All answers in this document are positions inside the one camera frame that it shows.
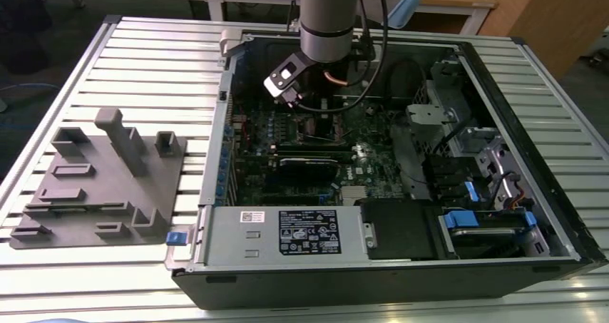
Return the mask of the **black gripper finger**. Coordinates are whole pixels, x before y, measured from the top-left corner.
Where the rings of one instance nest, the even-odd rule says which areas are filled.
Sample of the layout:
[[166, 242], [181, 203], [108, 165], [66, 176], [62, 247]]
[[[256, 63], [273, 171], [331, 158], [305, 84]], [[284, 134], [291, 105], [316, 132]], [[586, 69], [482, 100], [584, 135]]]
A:
[[328, 138], [332, 134], [332, 114], [317, 113], [315, 115], [315, 136]]

